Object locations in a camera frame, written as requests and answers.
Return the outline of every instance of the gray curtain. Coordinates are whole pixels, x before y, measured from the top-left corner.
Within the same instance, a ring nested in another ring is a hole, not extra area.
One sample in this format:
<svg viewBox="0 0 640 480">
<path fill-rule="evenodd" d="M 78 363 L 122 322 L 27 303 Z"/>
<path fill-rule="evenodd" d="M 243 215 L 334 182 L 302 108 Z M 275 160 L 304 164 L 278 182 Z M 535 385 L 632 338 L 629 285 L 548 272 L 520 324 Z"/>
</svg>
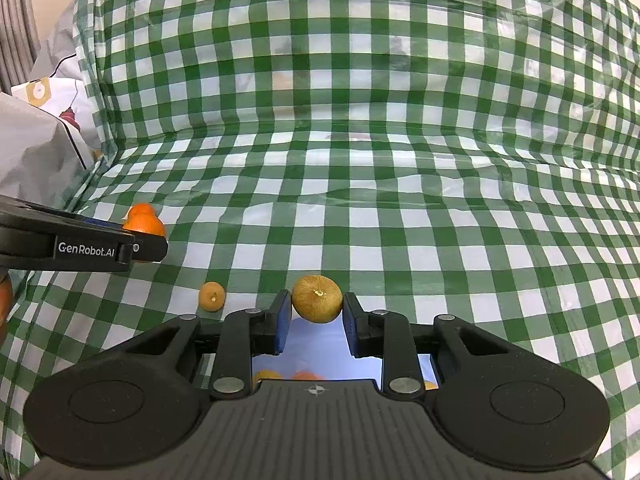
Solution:
<svg viewBox="0 0 640 480">
<path fill-rule="evenodd" d="M 31 0 L 0 0 L 0 92 L 28 80 L 39 49 Z"/>
</svg>

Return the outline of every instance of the metal screw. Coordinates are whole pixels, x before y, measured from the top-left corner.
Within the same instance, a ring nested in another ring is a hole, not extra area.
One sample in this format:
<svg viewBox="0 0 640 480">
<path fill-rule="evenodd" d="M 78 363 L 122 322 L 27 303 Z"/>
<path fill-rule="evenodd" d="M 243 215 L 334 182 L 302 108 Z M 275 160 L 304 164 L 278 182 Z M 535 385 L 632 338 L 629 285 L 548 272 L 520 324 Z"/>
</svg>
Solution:
<svg viewBox="0 0 640 480">
<path fill-rule="evenodd" d="M 220 377 L 213 383 L 213 389 L 219 394 L 236 394 L 244 388 L 244 381 L 237 377 Z"/>
<path fill-rule="evenodd" d="M 420 383 L 411 377 L 398 377 L 389 383 L 396 394 L 411 395 L 420 391 Z"/>
</svg>

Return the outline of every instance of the checkered backdrop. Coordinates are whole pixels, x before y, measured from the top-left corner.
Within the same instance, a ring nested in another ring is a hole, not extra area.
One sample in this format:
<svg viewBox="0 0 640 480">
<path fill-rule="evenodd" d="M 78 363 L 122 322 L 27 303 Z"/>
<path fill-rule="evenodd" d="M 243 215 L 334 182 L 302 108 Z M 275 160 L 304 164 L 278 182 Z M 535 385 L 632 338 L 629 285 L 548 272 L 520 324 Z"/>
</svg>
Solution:
<svg viewBox="0 0 640 480">
<path fill-rule="evenodd" d="M 580 372 L 609 401 L 597 465 L 636 478 L 638 23 L 627 0 L 78 0 L 106 158 L 73 209 L 152 202 L 169 252 L 20 284 L 6 473 L 37 460 L 39 377 L 196 312 L 203 282 L 224 316 L 321 272 Z"/>
</svg>

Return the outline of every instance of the green and white checkered tablecloth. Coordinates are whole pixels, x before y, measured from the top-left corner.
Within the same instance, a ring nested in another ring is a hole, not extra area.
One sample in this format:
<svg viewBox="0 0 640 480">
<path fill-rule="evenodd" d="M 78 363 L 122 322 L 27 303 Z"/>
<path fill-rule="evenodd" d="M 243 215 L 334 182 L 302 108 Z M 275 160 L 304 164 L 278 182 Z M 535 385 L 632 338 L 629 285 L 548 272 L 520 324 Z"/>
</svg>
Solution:
<svg viewBox="0 0 640 480">
<path fill-rule="evenodd" d="M 177 314 L 322 272 L 450 312 L 606 395 L 597 465 L 640 476 L 638 9 L 626 0 L 78 0 L 106 159 L 74 209 L 136 202 L 162 264 L 36 272 L 0 351 L 6 474 L 34 382 Z"/>
</svg>

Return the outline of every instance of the red object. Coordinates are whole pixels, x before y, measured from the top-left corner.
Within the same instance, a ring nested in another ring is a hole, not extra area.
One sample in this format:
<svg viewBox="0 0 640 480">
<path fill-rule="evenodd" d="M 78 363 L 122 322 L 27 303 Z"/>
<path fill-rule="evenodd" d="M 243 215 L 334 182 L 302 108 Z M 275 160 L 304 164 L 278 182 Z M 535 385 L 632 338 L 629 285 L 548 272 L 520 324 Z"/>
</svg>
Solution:
<svg viewBox="0 0 640 480">
<path fill-rule="evenodd" d="M 60 114 L 60 119 L 71 124 L 76 130 L 80 131 L 80 124 L 76 123 L 76 114 L 71 109 L 71 106 Z"/>
</svg>

